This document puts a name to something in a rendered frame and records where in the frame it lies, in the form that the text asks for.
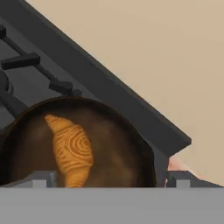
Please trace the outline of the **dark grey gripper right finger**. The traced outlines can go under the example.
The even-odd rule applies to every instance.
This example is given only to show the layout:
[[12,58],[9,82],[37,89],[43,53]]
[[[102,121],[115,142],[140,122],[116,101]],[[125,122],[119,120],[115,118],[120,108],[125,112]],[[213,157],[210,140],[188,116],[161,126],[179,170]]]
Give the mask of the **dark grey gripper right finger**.
[[219,187],[219,185],[197,178],[189,171],[169,171],[166,186],[176,188]]

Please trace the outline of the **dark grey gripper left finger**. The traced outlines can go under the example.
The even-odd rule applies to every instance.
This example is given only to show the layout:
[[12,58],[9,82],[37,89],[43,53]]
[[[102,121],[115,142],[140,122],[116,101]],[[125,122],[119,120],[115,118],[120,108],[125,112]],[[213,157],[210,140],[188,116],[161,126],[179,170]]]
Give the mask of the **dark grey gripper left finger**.
[[3,187],[20,188],[48,188],[57,186],[57,175],[55,171],[34,171],[26,178],[11,182]]

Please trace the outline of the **orange croissant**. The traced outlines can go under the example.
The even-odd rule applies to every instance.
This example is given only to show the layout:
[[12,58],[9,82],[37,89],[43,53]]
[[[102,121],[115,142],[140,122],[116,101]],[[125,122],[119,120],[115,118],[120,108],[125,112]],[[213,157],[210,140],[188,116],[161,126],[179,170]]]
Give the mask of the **orange croissant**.
[[83,187],[94,163],[90,140],[85,130],[72,121],[46,115],[45,121],[53,133],[53,153],[66,187]]

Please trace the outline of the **brown round pan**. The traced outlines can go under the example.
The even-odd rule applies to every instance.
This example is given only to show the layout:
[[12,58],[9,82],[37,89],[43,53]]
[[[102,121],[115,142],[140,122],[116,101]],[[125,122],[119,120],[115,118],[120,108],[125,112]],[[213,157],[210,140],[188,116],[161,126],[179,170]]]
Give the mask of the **brown round pan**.
[[57,185],[65,185],[65,176],[53,155],[53,133],[47,127],[47,115],[66,118],[87,133],[94,164],[86,187],[156,185],[153,150],[128,120],[98,101],[58,97],[28,108],[5,131],[0,149],[0,186],[35,171],[55,172]]

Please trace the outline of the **small pink object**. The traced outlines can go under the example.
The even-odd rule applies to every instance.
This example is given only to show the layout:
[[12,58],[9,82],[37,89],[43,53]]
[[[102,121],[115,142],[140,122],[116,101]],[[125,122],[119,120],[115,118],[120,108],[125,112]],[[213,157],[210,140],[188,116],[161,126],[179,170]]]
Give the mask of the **small pink object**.
[[182,160],[180,160],[176,155],[169,158],[168,171],[188,171],[196,178],[201,179],[201,176],[193,171],[189,166],[187,166]]

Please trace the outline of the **dark grey hob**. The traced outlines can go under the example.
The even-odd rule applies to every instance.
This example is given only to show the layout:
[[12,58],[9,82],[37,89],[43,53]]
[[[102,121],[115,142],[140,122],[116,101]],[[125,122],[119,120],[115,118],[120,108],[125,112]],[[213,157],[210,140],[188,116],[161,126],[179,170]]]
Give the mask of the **dark grey hob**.
[[3,40],[15,53],[40,56],[38,80],[65,81],[127,118],[154,150],[157,185],[165,184],[169,157],[192,143],[188,135],[25,0],[0,0],[0,24],[8,27]]

